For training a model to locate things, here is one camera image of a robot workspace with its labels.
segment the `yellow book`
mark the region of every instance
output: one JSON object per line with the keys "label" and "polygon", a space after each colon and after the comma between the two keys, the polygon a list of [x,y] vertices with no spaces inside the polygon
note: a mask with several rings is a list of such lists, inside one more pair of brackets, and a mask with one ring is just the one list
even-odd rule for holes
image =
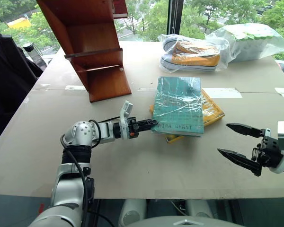
{"label": "yellow book", "polygon": [[[225,113],[218,107],[218,105],[206,94],[202,89],[202,113],[204,127],[214,123],[225,116]],[[153,114],[154,105],[150,105],[150,112]],[[167,143],[173,143],[184,136],[165,135]]]}

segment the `blue object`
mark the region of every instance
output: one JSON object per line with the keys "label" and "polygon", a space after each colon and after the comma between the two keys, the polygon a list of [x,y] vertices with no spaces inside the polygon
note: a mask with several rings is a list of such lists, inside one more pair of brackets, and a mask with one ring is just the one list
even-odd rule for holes
{"label": "blue object", "polygon": [[200,78],[159,77],[153,131],[201,136],[204,132]]}

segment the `table surface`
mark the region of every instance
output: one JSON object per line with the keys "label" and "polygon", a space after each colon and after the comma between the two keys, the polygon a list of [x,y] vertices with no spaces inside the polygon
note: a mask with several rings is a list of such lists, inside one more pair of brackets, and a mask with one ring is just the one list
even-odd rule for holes
{"label": "table surface", "polygon": [[226,116],[206,127],[201,138],[186,137],[167,144],[164,136],[147,131],[137,139],[94,148],[91,176],[95,197],[284,197],[284,173],[276,175],[263,168],[256,177],[217,151],[227,148],[250,158],[259,142],[230,130],[225,126],[228,122],[268,127],[277,137],[277,121],[284,121],[284,97],[274,87],[284,87],[284,74],[272,58],[230,64],[227,70],[211,74],[167,74],[158,68],[159,43],[121,45],[133,92],[128,96],[91,104],[85,90],[65,90],[67,85],[81,82],[62,53],[51,62],[0,137],[0,194],[50,197],[62,157],[59,138],[73,123],[118,116],[125,100],[134,104],[131,116],[150,118],[158,76],[196,76],[202,87],[236,87],[242,98],[215,98]]}

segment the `black cable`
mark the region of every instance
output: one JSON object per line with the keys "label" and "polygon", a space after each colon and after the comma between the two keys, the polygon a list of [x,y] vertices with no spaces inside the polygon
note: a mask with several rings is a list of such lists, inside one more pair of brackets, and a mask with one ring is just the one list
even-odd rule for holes
{"label": "black cable", "polygon": [[78,169],[78,171],[80,173],[80,176],[81,176],[81,179],[82,179],[82,183],[83,183],[84,197],[83,197],[83,215],[82,215],[81,226],[85,227],[86,223],[87,223],[86,219],[87,219],[87,212],[88,212],[88,205],[89,205],[88,191],[87,191],[85,176],[84,176],[84,173],[83,173],[83,171],[81,169],[81,166],[79,165],[79,163],[75,159],[74,155],[72,155],[72,153],[67,149],[67,146],[65,145],[65,143],[63,141],[63,137],[64,137],[64,134],[60,137],[60,142],[61,142],[62,146],[65,148],[64,151],[72,159],[73,163],[75,164],[76,168]]}
{"label": "black cable", "polygon": [[115,119],[118,119],[118,118],[120,118],[120,117],[113,117],[113,118],[109,118],[109,119],[106,119],[106,120],[101,121],[101,122],[99,122],[99,123],[112,121],[112,120],[115,120]]}
{"label": "black cable", "polygon": [[107,217],[105,217],[104,215],[102,215],[102,214],[100,214],[100,213],[98,213],[98,212],[94,212],[94,211],[89,211],[89,213],[98,215],[99,217],[101,217],[101,218],[103,218],[105,221],[107,221],[107,222],[111,225],[111,227],[115,227],[114,224],[113,224]]}
{"label": "black cable", "polygon": [[98,128],[98,132],[99,132],[99,138],[98,138],[98,141],[96,142],[96,144],[94,146],[92,146],[91,148],[95,148],[96,146],[99,145],[100,141],[101,141],[101,129],[100,129],[100,126],[98,124],[98,122],[96,122],[95,120],[89,120],[89,122],[93,122],[95,123],[95,125],[97,126]]}

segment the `table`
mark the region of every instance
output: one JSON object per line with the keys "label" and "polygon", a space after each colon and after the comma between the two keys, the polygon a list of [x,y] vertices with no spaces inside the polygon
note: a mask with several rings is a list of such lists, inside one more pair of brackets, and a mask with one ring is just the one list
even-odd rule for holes
{"label": "table", "polygon": [[[215,98],[226,116],[206,127],[201,138],[167,144],[163,136],[148,131],[141,132],[137,139],[116,140],[94,148],[91,176],[95,179],[95,197],[284,197],[284,173],[276,175],[263,168],[262,176],[256,177],[217,151],[228,148],[251,157],[252,148],[259,142],[233,132],[225,126],[228,122],[269,127],[272,136],[277,136],[277,121],[284,121],[284,97],[274,87],[284,87],[284,75],[272,58],[234,63],[211,75],[168,74],[158,68],[158,43],[121,45],[133,93],[92,104],[85,90],[65,90],[66,85],[81,82],[67,60],[59,55],[53,60],[0,137],[0,194],[50,197],[62,156],[60,135],[76,121],[117,116],[125,100],[134,104],[131,116],[137,120],[150,118],[148,109],[154,102],[157,77],[181,75],[200,77],[203,87],[236,87],[242,98]],[[134,50],[139,57],[129,56]],[[268,80],[257,74],[263,66],[266,68],[261,71]]]}

